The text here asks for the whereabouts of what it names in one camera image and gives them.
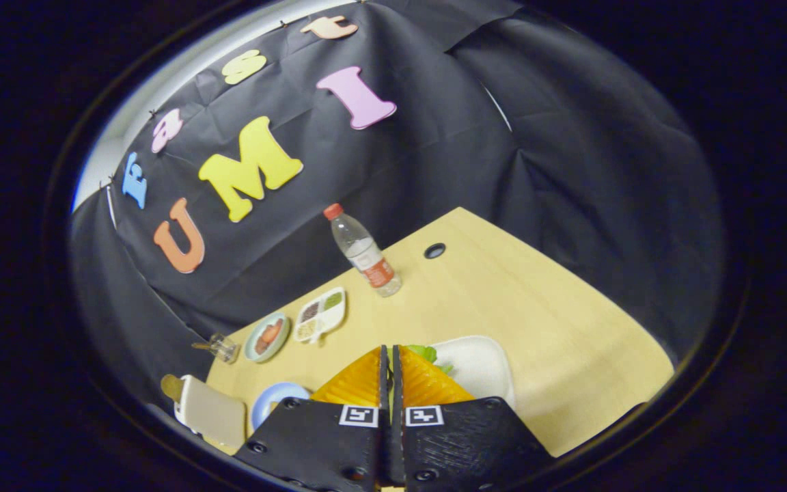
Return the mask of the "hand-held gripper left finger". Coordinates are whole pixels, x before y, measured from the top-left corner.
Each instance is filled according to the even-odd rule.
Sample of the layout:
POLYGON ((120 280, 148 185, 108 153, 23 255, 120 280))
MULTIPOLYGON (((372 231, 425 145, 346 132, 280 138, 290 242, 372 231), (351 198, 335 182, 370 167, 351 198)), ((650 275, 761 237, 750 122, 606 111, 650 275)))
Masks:
POLYGON ((368 404, 285 398, 235 460, 313 491, 380 491, 390 425, 387 347, 372 349, 353 365, 353 376, 369 389, 368 404))

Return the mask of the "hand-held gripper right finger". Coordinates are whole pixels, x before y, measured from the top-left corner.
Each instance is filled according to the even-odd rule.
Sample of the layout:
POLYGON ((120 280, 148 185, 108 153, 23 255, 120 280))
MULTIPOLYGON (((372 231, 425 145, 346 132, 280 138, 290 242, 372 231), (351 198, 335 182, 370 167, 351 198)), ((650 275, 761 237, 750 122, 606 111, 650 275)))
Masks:
POLYGON ((391 483, 406 491, 506 491, 553 457, 499 396, 478 398, 431 348, 391 349, 391 483))

